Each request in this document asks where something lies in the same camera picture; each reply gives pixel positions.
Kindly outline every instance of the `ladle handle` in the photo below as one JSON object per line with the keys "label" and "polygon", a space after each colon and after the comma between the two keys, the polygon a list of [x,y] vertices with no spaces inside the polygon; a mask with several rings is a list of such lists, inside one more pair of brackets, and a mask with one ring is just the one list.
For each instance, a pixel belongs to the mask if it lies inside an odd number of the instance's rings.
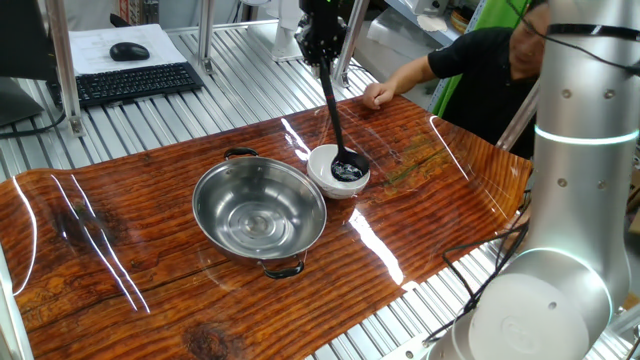
{"label": "ladle handle", "polygon": [[322,90],[324,90],[324,96],[327,100],[327,106],[329,107],[329,115],[331,116],[333,131],[336,134],[336,142],[338,143],[338,153],[340,154],[344,152],[345,149],[344,142],[342,141],[342,127],[340,127],[336,98],[333,96],[333,87],[331,86],[329,64],[330,61],[325,58],[320,61],[320,81],[322,82]]}

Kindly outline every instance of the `white bowl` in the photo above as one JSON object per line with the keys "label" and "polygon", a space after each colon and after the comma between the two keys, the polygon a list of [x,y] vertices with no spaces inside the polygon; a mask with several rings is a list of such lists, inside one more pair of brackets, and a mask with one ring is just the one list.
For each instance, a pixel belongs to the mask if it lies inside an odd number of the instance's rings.
{"label": "white bowl", "polygon": [[322,195],[330,199],[348,199],[364,189],[371,177],[371,171],[357,181],[338,181],[331,175],[331,162],[336,155],[338,145],[335,144],[321,145],[313,149],[307,162],[307,175],[318,185]]}

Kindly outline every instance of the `wooden table mat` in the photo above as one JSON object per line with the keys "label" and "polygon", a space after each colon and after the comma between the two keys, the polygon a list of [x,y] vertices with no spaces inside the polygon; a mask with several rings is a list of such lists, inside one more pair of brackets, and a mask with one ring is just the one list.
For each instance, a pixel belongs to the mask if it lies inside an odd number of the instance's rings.
{"label": "wooden table mat", "polygon": [[285,280],[218,253],[191,197],[235,146],[306,172],[310,150],[334,142],[324,108],[0,184],[0,241],[34,355],[302,359],[442,269],[444,249],[494,236],[516,211],[529,162],[401,97],[339,111],[371,180],[356,198],[327,200],[306,269]]}

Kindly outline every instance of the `stainless steel pot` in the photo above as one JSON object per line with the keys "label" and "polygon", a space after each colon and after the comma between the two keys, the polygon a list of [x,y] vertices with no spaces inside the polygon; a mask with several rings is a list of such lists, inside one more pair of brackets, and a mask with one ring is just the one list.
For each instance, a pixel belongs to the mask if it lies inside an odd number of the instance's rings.
{"label": "stainless steel pot", "polygon": [[[235,155],[253,155],[229,159]],[[282,279],[304,270],[305,252],[322,234],[327,208],[320,190],[300,171],[249,148],[228,150],[193,193],[193,213],[216,249],[228,258],[262,266]],[[266,263],[298,260],[272,271]]]}

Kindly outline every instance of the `pot handle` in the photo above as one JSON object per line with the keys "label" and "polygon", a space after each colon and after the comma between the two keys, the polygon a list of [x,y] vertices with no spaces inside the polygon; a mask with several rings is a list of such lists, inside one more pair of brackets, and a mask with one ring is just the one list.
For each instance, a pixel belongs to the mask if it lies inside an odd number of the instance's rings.
{"label": "pot handle", "polygon": [[225,151],[224,159],[225,160],[229,160],[230,157],[236,156],[236,155],[258,156],[258,152],[253,150],[253,149],[251,149],[251,148],[243,148],[243,147],[233,148],[233,149],[229,149],[229,150]]}
{"label": "pot handle", "polygon": [[282,269],[277,271],[272,271],[267,269],[267,267],[264,266],[264,263],[262,261],[260,261],[259,263],[260,265],[262,265],[262,268],[264,269],[264,274],[267,275],[267,277],[272,278],[274,280],[286,279],[288,277],[296,276],[300,274],[302,270],[304,270],[304,261],[300,260],[298,255],[296,255],[296,258],[298,259],[298,266],[291,269]]}

